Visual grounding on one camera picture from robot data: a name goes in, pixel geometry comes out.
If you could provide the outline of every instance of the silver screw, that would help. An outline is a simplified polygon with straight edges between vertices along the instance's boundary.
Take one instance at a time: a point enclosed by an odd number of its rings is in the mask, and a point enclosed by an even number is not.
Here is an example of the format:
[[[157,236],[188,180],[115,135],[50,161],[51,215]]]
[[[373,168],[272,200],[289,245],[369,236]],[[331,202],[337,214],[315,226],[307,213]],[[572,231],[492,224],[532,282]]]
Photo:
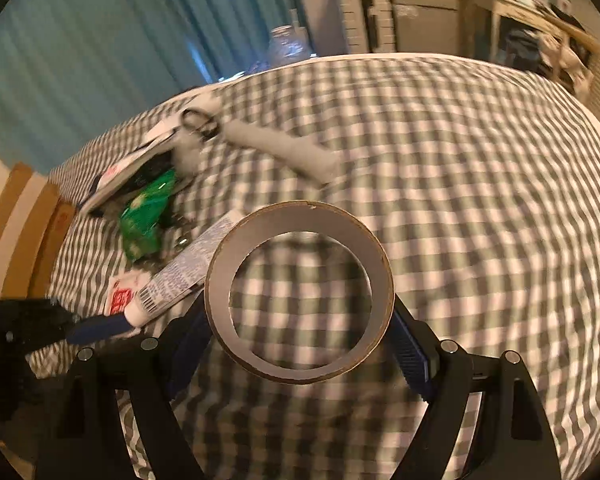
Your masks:
[[[453,352],[458,351],[458,343],[451,341],[451,339],[445,339],[442,343],[440,343],[440,348],[442,348],[446,353],[452,354]]]
[[[80,361],[88,361],[93,357],[93,348],[83,348],[78,352],[78,359]]]
[[[143,339],[140,343],[140,348],[142,350],[153,350],[158,346],[158,340],[155,337],[148,337],[147,339]]]
[[[520,362],[520,354],[518,354],[518,352],[514,352],[513,350],[507,350],[504,353],[504,358],[512,365]]]

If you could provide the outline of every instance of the green wrapper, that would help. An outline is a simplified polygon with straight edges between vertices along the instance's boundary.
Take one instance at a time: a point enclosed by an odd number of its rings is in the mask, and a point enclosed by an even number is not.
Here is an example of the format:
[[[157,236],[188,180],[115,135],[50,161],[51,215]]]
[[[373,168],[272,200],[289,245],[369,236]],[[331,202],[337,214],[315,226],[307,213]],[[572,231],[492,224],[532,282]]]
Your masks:
[[[163,173],[145,187],[120,215],[122,247],[130,261],[135,262],[160,250],[162,244],[157,222],[167,206],[175,182],[175,170]]]

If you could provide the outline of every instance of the gingham fabric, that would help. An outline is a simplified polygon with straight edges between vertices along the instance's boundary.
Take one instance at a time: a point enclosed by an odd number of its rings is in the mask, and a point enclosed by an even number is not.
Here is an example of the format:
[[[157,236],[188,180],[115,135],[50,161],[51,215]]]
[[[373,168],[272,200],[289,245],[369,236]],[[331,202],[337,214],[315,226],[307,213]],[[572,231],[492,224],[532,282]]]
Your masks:
[[[178,198],[196,233],[229,209],[248,213],[301,198],[357,216],[382,242],[414,317],[467,351],[522,355],[563,478],[577,478],[600,449],[600,137],[574,99],[535,75],[427,57],[325,59],[216,91],[221,121],[310,137],[339,152],[344,166],[317,189],[271,156],[216,138]],[[90,142],[53,181],[80,201],[94,175],[182,103],[158,106]],[[83,316],[98,314],[109,276],[125,266],[117,226],[77,218],[50,294]],[[362,272],[317,235],[261,246],[233,291],[238,333],[280,365],[329,362],[352,348],[366,324]],[[30,362],[39,376],[55,374],[74,352],[59,344]],[[128,396],[120,393],[119,402],[136,472],[151,478]],[[389,478],[425,408],[384,344],[350,373],[293,386],[251,375],[212,341],[173,403],[200,465],[223,480]],[[464,463],[476,410],[472,398],[450,478]]]

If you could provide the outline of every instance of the toothpaste tube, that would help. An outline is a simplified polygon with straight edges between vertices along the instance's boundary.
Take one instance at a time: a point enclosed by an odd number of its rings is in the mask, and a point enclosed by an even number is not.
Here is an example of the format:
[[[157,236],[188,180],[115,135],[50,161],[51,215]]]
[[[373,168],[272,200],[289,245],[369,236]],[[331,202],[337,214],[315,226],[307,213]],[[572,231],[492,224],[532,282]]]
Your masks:
[[[216,248],[244,216],[229,211],[176,256],[141,288],[125,307],[126,320],[135,327],[155,317],[191,294],[206,272]]]

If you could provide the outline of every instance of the cardboard ring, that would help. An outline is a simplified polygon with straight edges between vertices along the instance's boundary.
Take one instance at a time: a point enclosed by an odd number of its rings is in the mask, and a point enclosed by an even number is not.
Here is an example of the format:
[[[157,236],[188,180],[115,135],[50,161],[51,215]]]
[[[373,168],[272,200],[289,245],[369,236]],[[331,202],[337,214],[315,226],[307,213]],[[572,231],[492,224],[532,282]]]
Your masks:
[[[235,331],[229,295],[240,264],[256,247],[277,235],[308,231],[345,246],[365,269],[371,288],[369,321],[357,344],[330,364],[295,370],[261,359]],[[211,330],[231,358],[260,377],[288,384],[311,384],[359,365],[376,348],[394,309],[394,278],[389,259],[373,233],[346,211],[322,202],[296,200],[259,209],[243,218],[218,245],[205,280],[205,310]]]

